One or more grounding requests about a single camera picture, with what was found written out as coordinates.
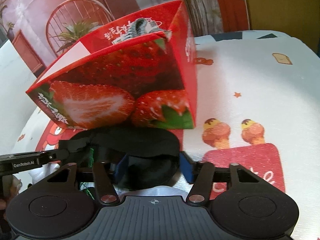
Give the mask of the person's left hand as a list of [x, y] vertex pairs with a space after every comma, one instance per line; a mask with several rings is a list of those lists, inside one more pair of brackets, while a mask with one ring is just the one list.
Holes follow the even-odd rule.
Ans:
[[10, 201], [19, 194], [22, 187], [21, 180], [14, 175], [7, 175], [1, 177], [1, 211], [3, 211], [3, 218], [6, 220], [6, 208]]

